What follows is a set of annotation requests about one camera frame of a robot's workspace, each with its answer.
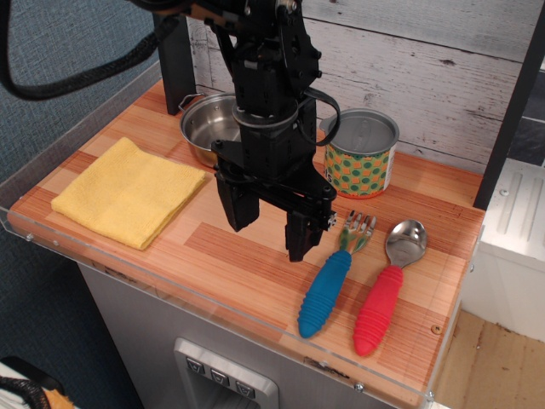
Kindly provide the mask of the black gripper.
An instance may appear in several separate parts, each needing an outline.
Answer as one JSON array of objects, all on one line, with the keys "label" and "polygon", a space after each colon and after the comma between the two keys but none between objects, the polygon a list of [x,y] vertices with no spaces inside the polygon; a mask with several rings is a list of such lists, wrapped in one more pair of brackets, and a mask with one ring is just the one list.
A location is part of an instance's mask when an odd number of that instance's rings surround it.
[{"label": "black gripper", "polygon": [[232,229],[254,222],[264,200],[287,213],[286,250],[291,262],[301,262],[336,221],[336,191],[313,164],[325,142],[314,125],[241,126],[240,141],[214,141],[218,194]]}]

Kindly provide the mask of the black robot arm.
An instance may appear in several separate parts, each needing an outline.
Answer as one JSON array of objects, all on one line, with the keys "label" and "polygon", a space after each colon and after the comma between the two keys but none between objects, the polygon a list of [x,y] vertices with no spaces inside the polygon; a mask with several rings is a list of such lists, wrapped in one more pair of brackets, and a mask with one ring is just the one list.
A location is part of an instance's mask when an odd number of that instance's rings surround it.
[{"label": "black robot arm", "polygon": [[214,141],[215,178],[235,230],[254,222],[261,202],[287,216],[285,244],[299,262],[335,219],[336,190],[315,170],[317,104],[333,99],[313,88],[320,52],[298,1],[142,1],[155,14],[201,20],[216,35],[234,85],[238,141]]}]

